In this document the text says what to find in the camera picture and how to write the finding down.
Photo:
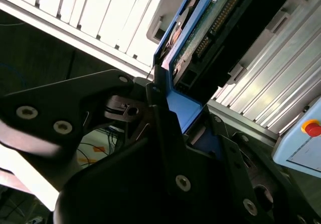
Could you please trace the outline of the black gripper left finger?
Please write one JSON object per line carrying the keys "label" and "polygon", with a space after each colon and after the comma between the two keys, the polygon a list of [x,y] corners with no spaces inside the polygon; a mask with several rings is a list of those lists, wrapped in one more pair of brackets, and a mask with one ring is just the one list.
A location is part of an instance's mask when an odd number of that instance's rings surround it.
{"label": "black gripper left finger", "polygon": [[173,166],[186,148],[165,87],[107,70],[2,96],[1,160],[45,205],[56,205],[66,184],[86,169],[76,160],[83,137],[114,122],[127,125],[125,143],[103,159],[146,140]]}

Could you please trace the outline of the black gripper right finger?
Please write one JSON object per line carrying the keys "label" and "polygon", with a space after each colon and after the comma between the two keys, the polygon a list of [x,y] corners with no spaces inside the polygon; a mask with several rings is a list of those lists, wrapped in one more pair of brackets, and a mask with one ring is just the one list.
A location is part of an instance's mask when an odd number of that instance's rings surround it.
{"label": "black gripper right finger", "polygon": [[316,212],[299,190],[246,135],[228,137],[223,120],[202,111],[218,137],[217,159],[224,166],[232,214],[228,223],[315,223]]}

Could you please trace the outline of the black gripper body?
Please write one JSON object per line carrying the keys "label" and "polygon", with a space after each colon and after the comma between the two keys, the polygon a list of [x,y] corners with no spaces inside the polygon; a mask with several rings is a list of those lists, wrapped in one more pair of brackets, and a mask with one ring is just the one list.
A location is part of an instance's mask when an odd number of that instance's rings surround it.
{"label": "black gripper body", "polygon": [[245,194],[228,166],[244,173],[238,147],[206,137],[173,157],[146,140],[76,174],[63,188],[54,223],[250,223]]}

